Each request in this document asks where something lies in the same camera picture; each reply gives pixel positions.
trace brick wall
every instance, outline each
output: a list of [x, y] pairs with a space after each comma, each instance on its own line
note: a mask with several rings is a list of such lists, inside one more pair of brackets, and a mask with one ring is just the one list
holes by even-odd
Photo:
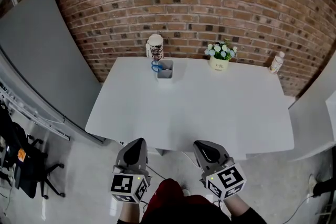
[[100, 81], [118, 56], [144, 56], [160, 33], [166, 56], [204, 58], [227, 38], [242, 63], [268, 66], [286, 53], [285, 94], [298, 95], [333, 53], [336, 0], [57, 0], [76, 44]]

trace person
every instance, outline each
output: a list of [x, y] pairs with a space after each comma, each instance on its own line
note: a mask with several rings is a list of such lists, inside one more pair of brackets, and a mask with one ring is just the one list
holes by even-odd
[[324, 182], [318, 182], [314, 175], [309, 176], [309, 194], [312, 197], [321, 196], [323, 193], [328, 193], [336, 190], [336, 178]]
[[[169, 178], [160, 183], [140, 223], [266, 224], [237, 194], [224, 203], [232, 215], [231, 220], [203, 196], [184, 196], [179, 184]], [[139, 223], [139, 216], [139, 204], [124, 202], [117, 224]]]

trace flower pot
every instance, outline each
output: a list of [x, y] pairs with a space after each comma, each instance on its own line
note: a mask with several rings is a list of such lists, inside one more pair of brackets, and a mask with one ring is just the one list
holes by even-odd
[[228, 60], [220, 60], [216, 59], [215, 57], [211, 56], [209, 60], [209, 65], [218, 71], [225, 70], [229, 64]]

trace small plant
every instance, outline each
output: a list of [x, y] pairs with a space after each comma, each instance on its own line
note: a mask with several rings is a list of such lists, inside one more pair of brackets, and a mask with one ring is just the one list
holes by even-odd
[[232, 57], [237, 54], [237, 47], [229, 48], [229, 41], [216, 42], [215, 44], [209, 44], [208, 48], [204, 51], [205, 55], [210, 55], [219, 60], [230, 61]]

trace plastic bottle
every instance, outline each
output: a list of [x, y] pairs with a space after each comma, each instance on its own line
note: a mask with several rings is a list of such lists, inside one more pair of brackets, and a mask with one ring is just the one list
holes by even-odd
[[269, 67], [269, 72], [271, 72], [272, 74], [276, 74], [278, 73], [280, 67], [283, 64], [283, 58], [285, 57], [285, 53], [280, 51], [277, 53], [277, 55], [274, 57], [274, 60], [271, 64], [271, 66]]

